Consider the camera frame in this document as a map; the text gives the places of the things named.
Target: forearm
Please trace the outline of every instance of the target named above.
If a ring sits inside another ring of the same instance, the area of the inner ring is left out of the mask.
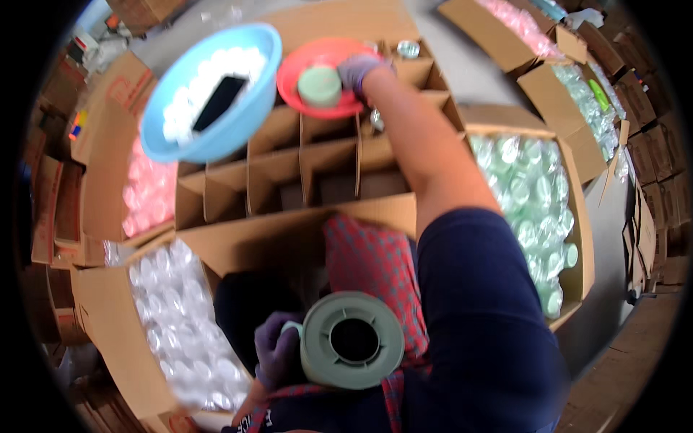
[[[368,73],[362,88],[380,111],[394,156],[416,194],[419,236],[435,218],[459,207],[500,213],[471,151],[440,110],[385,67]]]
[[[265,388],[264,385],[260,383],[259,380],[253,380],[253,383],[250,386],[250,392],[248,393],[248,397],[245,398],[245,401],[240,406],[240,409],[238,410],[238,412],[236,412],[236,415],[234,416],[234,420],[231,422],[231,425],[233,427],[238,427],[240,421],[246,415],[251,413],[255,407],[258,407],[259,405],[264,403],[269,395],[270,392]]]

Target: shirt sleeve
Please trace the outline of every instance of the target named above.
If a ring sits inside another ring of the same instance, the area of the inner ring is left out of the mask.
[[[529,432],[555,420],[565,362],[505,220],[448,212],[423,232],[418,253],[429,394],[446,412],[465,412],[465,430]]]

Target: blue plastic basin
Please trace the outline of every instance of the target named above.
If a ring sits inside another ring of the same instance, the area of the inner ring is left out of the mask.
[[[187,87],[197,76],[198,66],[209,60],[219,49],[233,47],[257,49],[267,58],[267,64],[255,85],[234,103],[197,138],[179,148],[175,141],[164,138],[164,108],[173,101],[173,94]],[[274,106],[277,97],[277,68],[281,60],[281,38],[268,24],[245,24],[222,30],[190,48],[159,81],[142,118],[142,148],[148,157],[158,162],[215,161],[245,145],[260,128]]]

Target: box of green bottles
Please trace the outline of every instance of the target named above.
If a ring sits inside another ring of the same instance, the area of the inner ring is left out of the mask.
[[[570,148],[508,105],[460,106],[464,140],[518,238],[547,323],[565,323],[595,279],[592,230]]]

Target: circular hole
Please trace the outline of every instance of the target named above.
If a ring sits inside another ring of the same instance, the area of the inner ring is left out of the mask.
[[[330,344],[346,362],[365,362],[378,352],[380,341],[373,326],[361,319],[345,319],[330,332]]]

